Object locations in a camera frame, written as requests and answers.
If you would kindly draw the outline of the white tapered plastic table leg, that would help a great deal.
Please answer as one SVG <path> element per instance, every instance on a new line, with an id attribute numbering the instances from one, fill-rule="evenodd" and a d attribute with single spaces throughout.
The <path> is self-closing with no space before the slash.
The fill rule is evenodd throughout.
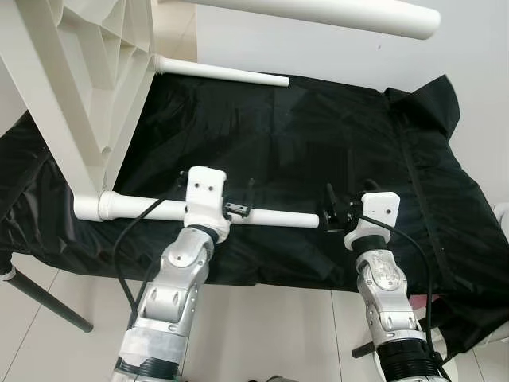
<path id="1" fill-rule="evenodd" d="M 147 208 L 156 203 L 155 199 L 146 197 L 125 196 L 116 192 L 104 192 L 75 196 L 72 202 L 73 213 L 77 219 L 90 221 L 107 221 L 119 218 L 134 219 L 141 216 Z M 164 200 L 153 208 L 147 220 L 168 220 L 183 222 L 185 201 Z M 285 211 L 252 208 L 250 217 L 231 224 L 247 224 L 274 227 L 317 228 L 320 218 L 315 214 L 292 213 Z"/>
<path id="2" fill-rule="evenodd" d="M 338 28 L 368 30 L 407 39 L 428 40 L 440 29 L 442 15 L 432 8 L 400 0 L 160 0 L 188 2 L 324 23 Z"/>
<path id="3" fill-rule="evenodd" d="M 161 55 L 153 56 L 153 68 L 157 73 L 185 74 L 185 76 L 197 76 L 204 79 L 243 81 L 250 84 L 262 84 L 262 86 L 288 87 L 290 84 L 290 78 L 286 76 L 244 72 L 243 70 L 177 60 Z"/>

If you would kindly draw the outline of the white plastic children table top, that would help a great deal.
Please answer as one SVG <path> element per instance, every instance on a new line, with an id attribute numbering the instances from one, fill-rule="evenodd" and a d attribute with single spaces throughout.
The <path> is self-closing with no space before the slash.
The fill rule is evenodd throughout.
<path id="1" fill-rule="evenodd" d="M 0 0 L 0 59 L 76 196 L 114 188 L 153 41 L 150 0 Z"/>

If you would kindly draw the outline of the black cloth table cover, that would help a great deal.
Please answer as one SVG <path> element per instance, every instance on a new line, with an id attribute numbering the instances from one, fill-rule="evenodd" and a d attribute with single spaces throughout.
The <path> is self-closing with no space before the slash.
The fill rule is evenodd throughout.
<path id="1" fill-rule="evenodd" d="M 340 203 L 365 181 L 400 196 L 390 247 L 412 294 L 433 285 L 433 324 L 465 352 L 509 320 L 509 248 L 480 187 L 449 146 L 459 119 L 454 88 L 438 77 L 412 92 L 292 77 L 286 88 L 160 74 L 153 80 L 114 189 L 181 199 L 178 174 L 225 172 L 225 194 L 243 199 L 254 178 L 258 209 L 321 214 L 326 185 Z M 0 254 L 20 252 L 80 275 L 143 276 L 181 223 L 77 220 L 72 192 L 32 116 L 0 137 Z"/>

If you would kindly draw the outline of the pink cloth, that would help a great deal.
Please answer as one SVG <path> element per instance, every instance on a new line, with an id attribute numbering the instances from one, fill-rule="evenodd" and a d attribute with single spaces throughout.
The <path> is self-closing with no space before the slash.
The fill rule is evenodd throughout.
<path id="1" fill-rule="evenodd" d="M 425 294 L 414 294 L 410 296 L 410 303 L 412 308 L 414 310 L 420 310 L 425 309 L 426 306 L 428 306 L 428 302 L 433 303 L 433 305 L 436 305 L 436 302 L 439 301 L 439 299 L 442 298 L 442 295 L 440 294 L 434 294 L 432 298 L 428 298 Z"/>

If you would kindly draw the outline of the black metal rod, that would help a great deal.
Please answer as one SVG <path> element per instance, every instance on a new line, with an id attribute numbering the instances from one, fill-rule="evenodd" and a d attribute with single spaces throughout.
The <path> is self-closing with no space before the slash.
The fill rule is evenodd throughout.
<path id="1" fill-rule="evenodd" d="M 364 345 L 357 346 L 355 349 L 352 350 L 352 357 L 353 359 L 360 359 L 361 357 L 365 357 L 368 354 L 373 353 L 374 351 L 375 351 L 374 342 L 364 343 Z"/>
<path id="2" fill-rule="evenodd" d="M 2 273 L 0 281 L 9 283 L 16 290 L 29 296 L 33 301 L 39 302 L 41 306 L 51 310 L 52 313 L 62 317 L 63 320 L 79 328 L 84 333 L 91 333 L 92 329 L 94 329 L 94 325 L 91 322 L 81 317 L 79 313 L 69 308 L 69 306 L 66 306 L 64 302 L 59 301 L 58 298 L 44 290 L 43 287 L 29 279 L 28 276 L 22 274 L 15 266 L 7 264 L 0 268 L 0 273 Z"/>

